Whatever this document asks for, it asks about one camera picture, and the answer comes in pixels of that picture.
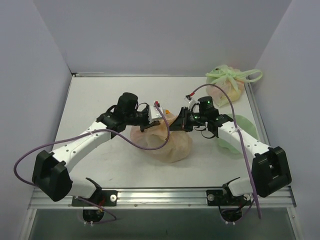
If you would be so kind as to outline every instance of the translucent bag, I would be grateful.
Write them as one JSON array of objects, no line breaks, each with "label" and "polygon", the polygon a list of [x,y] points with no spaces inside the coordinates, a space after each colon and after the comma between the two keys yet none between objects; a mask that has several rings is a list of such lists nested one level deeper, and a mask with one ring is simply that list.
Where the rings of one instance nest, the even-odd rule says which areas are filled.
[{"label": "translucent bag", "polygon": [[[246,77],[259,73],[255,79]],[[245,83],[254,83],[262,78],[263,74],[258,69],[241,72],[239,69],[227,65],[217,66],[214,70],[206,74],[207,84],[215,84],[222,88],[232,102],[238,100],[245,88]],[[208,86],[206,92],[212,97],[213,101],[221,107],[228,103],[226,96],[217,88]]]},{"label": "translucent bag", "polygon": [[[172,113],[165,114],[169,125],[177,118]],[[160,125],[140,131],[139,126],[133,126],[130,132],[131,141],[146,148],[156,148],[163,144],[167,138],[167,126],[164,120]],[[163,163],[174,163],[187,157],[191,151],[192,139],[185,131],[172,131],[168,143],[157,150],[142,150]]]}]

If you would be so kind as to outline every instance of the gray wall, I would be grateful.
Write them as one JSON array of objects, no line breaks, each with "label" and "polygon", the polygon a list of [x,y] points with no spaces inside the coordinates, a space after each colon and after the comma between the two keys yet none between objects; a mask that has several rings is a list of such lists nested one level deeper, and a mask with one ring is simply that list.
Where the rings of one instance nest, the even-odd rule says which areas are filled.
[{"label": "gray wall", "polygon": [[34,0],[72,72],[247,70],[290,0]]},{"label": "gray wall", "polygon": [[[54,139],[71,80],[31,0],[0,2],[0,235],[17,239],[32,187],[13,174],[25,152]],[[34,155],[19,172],[31,180]]]},{"label": "gray wall", "polygon": [[320,236],[319,11],[319,0],[292,1],[256,66],[264,79],[254,86],[269,140],[287,152],[308,240]]}]

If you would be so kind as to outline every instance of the bolt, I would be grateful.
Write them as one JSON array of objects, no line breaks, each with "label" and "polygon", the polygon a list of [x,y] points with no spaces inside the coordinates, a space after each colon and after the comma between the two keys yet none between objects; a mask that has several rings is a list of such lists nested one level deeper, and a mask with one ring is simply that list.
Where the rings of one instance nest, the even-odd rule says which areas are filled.
[{"label": "bolt", "polygon": [[110,196],[110,201],[111,202],[114,203],[116,200],[117,200],[117,196],[116,195],[113,194],[113,195]]},{"label": "bolt", "polygon": [[213,194],[209,194],[207,198],[210,202],[212,202],[215,199],[215,196]]},{"label": "bolt", "polygon": [[243,199],[246,200],[246,201],[249,201],[250,200],[250,195],[249,194],[243,195]]}]

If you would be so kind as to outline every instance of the metal bracket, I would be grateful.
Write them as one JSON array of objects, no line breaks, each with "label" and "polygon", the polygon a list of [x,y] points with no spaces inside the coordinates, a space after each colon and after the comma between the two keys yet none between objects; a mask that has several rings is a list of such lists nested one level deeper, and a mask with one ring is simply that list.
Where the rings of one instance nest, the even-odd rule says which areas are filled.
[{"label": "metal bracket", "polygon": [[[115,207],[117,206],[118,191],[116,190],[102,190],[101,192],[103,200],[98,204],[101,207]],[[72,198],[71,206],[73,207],[92,207],[90,204],[80,201],[76,198]]]},{"label": "metal bracket", "polygon": [[225,198],[222,189],[207,190],[206,201],[208,206],[249,206],[250,196],[238,196],[233,199]]}]

